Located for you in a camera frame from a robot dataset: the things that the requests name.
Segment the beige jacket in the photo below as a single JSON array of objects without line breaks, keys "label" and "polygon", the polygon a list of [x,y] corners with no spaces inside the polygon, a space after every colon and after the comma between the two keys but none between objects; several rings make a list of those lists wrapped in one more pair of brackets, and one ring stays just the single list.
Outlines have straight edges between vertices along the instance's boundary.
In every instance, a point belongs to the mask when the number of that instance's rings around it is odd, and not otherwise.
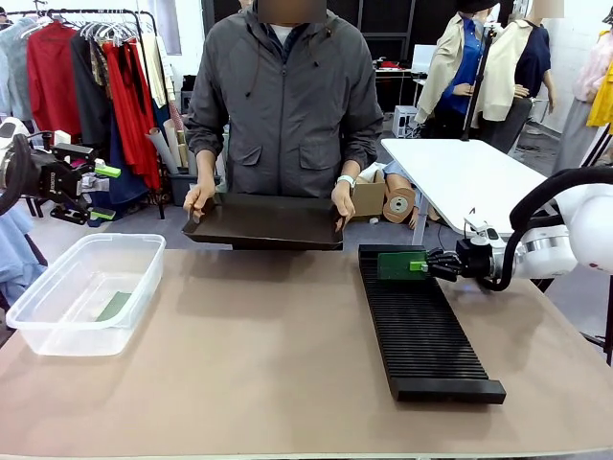
[{"label": "beige jacket", "polygon": [[511,22],[491,45],[472,127],[479,127],[479,114],[493,122],[507,119],[515,95],[515,69],[532,31],[524,20]]},{"label": "beige jacket", "polygon": [[428,80],[421,91],[418,102],[417,123],[425,121],[434,112],[441,96],[451,84],[464,54],[464,22],[459,14],[451,18],[443,36],[437,42],[437,49],[432,57]]}]

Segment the transparent plastic container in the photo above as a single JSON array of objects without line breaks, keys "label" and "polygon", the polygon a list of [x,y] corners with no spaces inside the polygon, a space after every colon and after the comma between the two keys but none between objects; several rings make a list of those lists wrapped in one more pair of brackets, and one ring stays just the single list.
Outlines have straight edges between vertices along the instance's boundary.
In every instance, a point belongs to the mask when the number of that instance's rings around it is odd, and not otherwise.
[{"label": "transparent plastic container", "polygon": [[39,355],[116,355],[160,283],[165,247],[157,235],[85,237],[19,298],[7,324]]}]

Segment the pink shirt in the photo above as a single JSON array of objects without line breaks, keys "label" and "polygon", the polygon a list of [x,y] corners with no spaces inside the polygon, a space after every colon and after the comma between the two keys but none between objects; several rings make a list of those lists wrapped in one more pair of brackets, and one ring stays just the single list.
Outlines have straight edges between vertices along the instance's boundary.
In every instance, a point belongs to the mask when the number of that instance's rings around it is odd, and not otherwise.
[{"label": "pink shirt", "polygon": [[586,102],[592,89],[595,91],[601,89],[611,61],[613,61],[613,34],[609,32],[601,36],[592,49],[589,60],[581,69],[579,79],[573,87],[577,99]]}]

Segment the wall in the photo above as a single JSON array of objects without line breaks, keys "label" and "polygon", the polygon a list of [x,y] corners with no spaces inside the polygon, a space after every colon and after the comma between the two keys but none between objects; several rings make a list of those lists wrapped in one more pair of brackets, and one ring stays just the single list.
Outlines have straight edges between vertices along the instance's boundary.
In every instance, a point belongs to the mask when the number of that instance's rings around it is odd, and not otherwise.
[{"label": "wall", "polygon": [[[544,21],[551,36],[552,71],[557,86],[557,109],[547,115],[543,125],[557,132],[564,123],[573,103],[573,84],[598,40],[599,33],[608,29],[602,20],[611,10],[611,0],[566,0],[565,18]],[[547,99],[547,91],[541,96]]]},{"label": "wall", "polygon": [[[48,0],[46,8],[54,9],[128,9],[139,10],[139,0]],[[1,0],[0,5],[7,11],[33,10],[33,2],[23,0]],[[204,26],[200,0],[176,0],[179,34],[181,36],[181,56],[170,56],[174,71],[175,89],[181,90],[184,75],[195,75],[198,72],[202,47],[204,44]]]}]

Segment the red garment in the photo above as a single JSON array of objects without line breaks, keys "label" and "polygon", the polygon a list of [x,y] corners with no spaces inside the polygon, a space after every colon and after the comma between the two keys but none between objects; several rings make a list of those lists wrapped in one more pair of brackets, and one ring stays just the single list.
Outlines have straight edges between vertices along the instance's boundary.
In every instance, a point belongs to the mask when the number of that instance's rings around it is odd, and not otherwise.
[{"label": "red garment", "polygon": [[70,54],[77,32],[53,22],[30,36],[28,85],[34,120],[41,130],[80,135],[79,107]]},{"label": "red garment", "polygon": [[134,43],[115,47],[104,43],[115,116],[122,135],[125,162],[151,189],[160,188],[157,150],[146,137],[155,128],[145,74]]}]

